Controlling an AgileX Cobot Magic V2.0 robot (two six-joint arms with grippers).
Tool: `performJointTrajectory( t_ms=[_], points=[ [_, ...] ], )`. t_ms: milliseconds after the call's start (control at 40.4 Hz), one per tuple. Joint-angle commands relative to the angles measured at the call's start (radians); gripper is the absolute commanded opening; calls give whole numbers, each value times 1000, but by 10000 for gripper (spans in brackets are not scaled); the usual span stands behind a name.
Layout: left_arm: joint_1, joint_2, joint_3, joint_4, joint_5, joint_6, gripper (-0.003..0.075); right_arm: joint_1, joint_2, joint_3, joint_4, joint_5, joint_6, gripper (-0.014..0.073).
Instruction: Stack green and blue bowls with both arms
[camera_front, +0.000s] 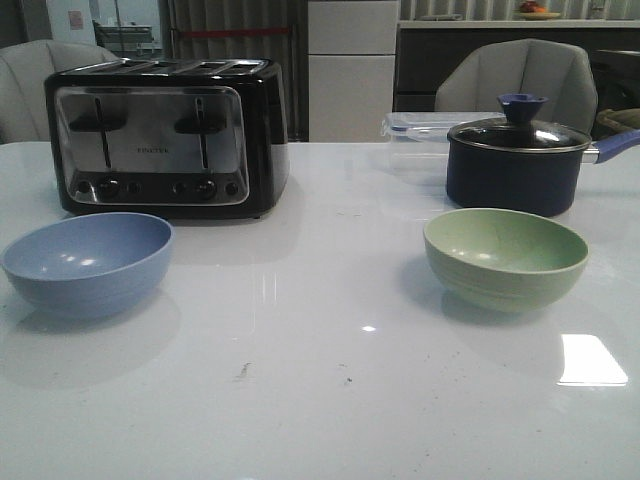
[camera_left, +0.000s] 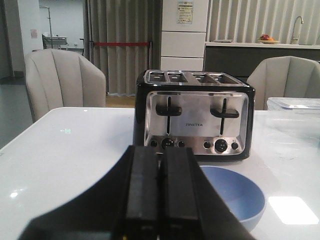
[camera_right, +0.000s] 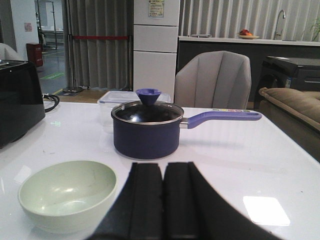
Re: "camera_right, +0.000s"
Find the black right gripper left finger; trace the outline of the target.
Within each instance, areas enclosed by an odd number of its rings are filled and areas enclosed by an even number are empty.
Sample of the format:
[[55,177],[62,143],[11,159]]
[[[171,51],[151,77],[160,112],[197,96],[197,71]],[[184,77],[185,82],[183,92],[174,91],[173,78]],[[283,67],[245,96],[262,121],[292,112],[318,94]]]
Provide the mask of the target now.
[[134,162],[120,194],[92,238],[161,240],[162,187],[162,174],[156,163]]

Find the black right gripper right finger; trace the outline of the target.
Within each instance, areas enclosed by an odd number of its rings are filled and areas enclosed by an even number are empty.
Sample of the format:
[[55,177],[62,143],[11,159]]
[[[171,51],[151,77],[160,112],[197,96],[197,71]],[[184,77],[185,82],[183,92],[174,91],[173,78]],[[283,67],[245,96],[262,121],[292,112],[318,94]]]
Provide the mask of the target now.
[[227,203],[193,162],[171,162],[164,175],[167,240],[273,240]]

